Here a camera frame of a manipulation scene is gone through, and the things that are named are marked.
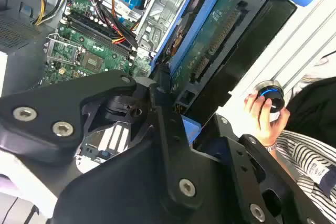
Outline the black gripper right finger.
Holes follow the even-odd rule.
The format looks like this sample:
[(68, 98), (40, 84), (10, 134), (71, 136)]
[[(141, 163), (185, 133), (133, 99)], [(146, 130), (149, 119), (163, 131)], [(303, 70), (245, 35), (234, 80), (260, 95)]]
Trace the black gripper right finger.
[(224, 211), (232, 223), (329, 223), (258, 140), (237, 137), (224, 117), (205, 123), (196, 147), (224, 168)]

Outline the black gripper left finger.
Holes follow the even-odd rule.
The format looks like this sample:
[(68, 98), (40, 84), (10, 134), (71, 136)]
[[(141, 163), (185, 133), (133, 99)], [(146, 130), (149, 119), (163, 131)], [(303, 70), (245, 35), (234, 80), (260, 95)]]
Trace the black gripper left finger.
[(130, 149), (144, 137), (154, 105), (173, 111), (168, 85), (164, 73), (143, 86), (113, 70), (3, 97), (1, 148), (49, 167), (67, 165), (86, 134), (124, 120)]

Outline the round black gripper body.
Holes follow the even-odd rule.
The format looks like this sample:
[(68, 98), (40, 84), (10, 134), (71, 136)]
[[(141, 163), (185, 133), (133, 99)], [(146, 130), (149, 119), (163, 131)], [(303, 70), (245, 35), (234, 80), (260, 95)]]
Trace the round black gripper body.
[(241, 223), (234, 159), (243, 155), (226, 136), (192, 150), (181, 117), (154, 105), (142, 140), (71, 182), (52, 223)]

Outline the person bare hand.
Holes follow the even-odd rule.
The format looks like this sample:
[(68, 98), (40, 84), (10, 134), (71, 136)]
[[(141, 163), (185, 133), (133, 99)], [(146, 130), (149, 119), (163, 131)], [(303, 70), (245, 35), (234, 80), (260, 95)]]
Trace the person bare hand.
[(282, 108), (278, 118), (271, 122), (272, 101), (265, 99), (264, 96), (258, 97), (257, 94), (258, 92), (255, 90), (244, 100), (244, 116), (250, 134), (263, 146), (273, 146), (280, 133), (285, 129), (290, 112), (286, 108)]

